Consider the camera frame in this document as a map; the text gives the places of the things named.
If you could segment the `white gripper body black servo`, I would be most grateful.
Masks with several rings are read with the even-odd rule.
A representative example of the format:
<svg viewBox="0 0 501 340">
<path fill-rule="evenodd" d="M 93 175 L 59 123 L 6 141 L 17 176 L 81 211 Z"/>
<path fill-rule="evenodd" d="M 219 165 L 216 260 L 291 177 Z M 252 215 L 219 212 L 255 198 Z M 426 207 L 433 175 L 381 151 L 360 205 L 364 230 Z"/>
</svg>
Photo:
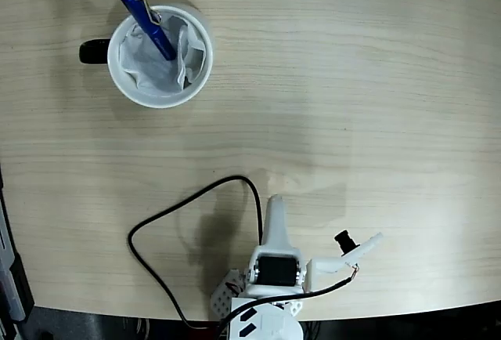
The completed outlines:
<svg viewBox="0 0 501 340">
<path fill-rule="evenodd" d="M 257 246 L 249 262 L 246 296 L 284 296 L 304 292 L 306 264 L 298 248 Z"/>
</svg>

